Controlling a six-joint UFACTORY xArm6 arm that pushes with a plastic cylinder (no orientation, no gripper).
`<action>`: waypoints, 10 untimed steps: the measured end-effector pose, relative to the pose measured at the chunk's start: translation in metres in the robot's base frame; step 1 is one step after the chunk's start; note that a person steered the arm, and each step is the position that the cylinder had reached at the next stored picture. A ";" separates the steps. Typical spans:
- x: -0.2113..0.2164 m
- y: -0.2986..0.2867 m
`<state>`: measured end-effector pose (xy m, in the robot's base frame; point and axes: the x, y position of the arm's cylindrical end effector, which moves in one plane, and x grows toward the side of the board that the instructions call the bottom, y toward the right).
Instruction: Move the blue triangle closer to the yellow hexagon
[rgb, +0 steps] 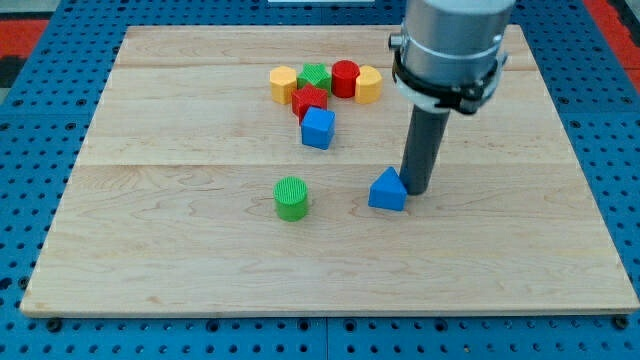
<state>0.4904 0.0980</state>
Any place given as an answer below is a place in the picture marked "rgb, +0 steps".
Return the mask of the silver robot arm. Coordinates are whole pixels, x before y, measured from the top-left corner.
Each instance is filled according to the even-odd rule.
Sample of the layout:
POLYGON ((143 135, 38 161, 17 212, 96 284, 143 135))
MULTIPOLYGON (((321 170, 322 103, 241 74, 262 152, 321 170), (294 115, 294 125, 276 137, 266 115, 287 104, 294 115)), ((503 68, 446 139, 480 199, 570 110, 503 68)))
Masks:
POLYGON ((408 0, 400 31, 389 35, 392 79, 429 113, 476 113, 495 93, 514 0, 408 0))

